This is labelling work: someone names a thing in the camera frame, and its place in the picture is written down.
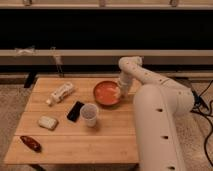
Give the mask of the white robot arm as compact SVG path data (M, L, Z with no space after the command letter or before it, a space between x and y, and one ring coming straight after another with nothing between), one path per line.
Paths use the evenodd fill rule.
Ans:
M133 98L140 171L186 171L174 116L193 108L192 90L143 68L139 56L122 57L118 65L123 95L129 92L133 79L142 84Z

